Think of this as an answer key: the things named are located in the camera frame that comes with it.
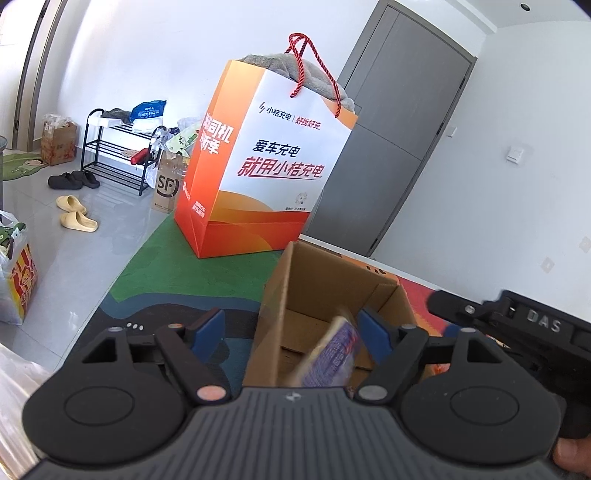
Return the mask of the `person right hand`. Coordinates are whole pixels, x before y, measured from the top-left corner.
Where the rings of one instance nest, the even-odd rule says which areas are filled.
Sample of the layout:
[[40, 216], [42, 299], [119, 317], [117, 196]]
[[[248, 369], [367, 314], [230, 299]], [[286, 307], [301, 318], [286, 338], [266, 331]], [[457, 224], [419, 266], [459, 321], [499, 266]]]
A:
[[557, 466], [571, 473], [591, 476], [591, 438], [559, 438], [553, 451]]

